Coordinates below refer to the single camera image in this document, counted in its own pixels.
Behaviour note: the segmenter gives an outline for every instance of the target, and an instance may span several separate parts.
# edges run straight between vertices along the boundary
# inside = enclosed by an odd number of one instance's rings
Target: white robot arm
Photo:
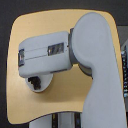
[[[83,128],[127,128],[117,60],[107,21],[100,14],[88,13],[75,25],[70,41],[68,37],[67,32],[58,32],[23,41],[19,46],[20,76],[52,74],[69,70],[78,63],[83,72],[89,69],[93,78],[84,102]]]

